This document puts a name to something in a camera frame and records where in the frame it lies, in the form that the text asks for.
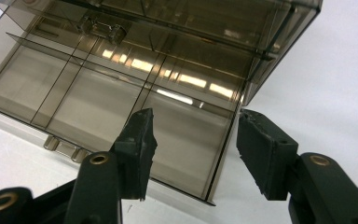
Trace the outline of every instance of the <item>metal rivet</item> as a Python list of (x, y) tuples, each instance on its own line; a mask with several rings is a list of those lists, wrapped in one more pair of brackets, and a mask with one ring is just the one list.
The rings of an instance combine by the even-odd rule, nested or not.
[(95, 155), (89, 159), (89, 162), (94, 165), (103, 164), (108, 160), (108, 157), (105, 155)]
[(321, 157), (321, 156), (310, 156), (310, 160), (318, 165), (322, 165), (322, 166), (327, 166), (330, 165), (330, 161), (328, 159), (326, 159), (325, 157)]
[(13, 203), (17, 201), (19, 196), (15, 192), (7, 192), (0, 195), (1, 199), (7, 199), (5, 203), (0, 203), (0, 211), (4, 210), (5, 208), (10, 207)]

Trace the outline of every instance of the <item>black clamp jaw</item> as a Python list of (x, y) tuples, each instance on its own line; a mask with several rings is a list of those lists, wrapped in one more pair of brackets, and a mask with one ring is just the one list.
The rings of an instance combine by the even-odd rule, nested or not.
[(358, 188), (337, 162), (296, 154), (298, 143), (264, 115), (242, 110), (237, 148), (269, 201), (285, 201), (296, 224), (358, 224)]
[(110, 151), (82, 161), (76, 180), (35, 199), (26, 188), (0, 190), (0, 224), (122, 223), (121, 199), (145, 199), (156, 147), (153, 111), (138, 111)]

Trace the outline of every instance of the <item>transparent plastic box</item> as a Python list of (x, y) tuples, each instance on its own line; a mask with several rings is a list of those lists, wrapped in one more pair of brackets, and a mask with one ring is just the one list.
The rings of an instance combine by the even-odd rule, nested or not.
[(81, 162), (153, 108), (152, 179), (212, 203), (227, 140), (318, 0), (1, 0), (0, 113)]

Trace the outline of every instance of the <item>white background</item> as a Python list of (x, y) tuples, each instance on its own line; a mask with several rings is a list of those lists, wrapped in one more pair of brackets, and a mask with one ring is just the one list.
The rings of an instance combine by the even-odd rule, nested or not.
[[(299, 154), (334, 158), (358, 186), (358, 1), (325, 0), (321, 15), (247, 108), (265, 114), (297, 140)], [(0, 117), (0, 189), (26, 186), (37, 196), (76, 176), (75, 165), (41, 149), (43, 135), (26, 135), (24, 141), (7, 122)], [(290, 222), (287, 202), (267, 202), (259, 194), (234, 141), (214, 201), (217, 206), (210, 207), (151, 182), (144, 203), (123, 203), (124, 220)]]

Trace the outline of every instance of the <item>smoked plastic organizer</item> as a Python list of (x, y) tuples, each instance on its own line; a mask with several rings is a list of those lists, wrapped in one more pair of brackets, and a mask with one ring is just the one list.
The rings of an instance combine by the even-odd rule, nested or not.
[(0, 113), (81, 162), (153, 108), (152, 179), (211, 203), (237, 112), (322, 0), (0, 0)]

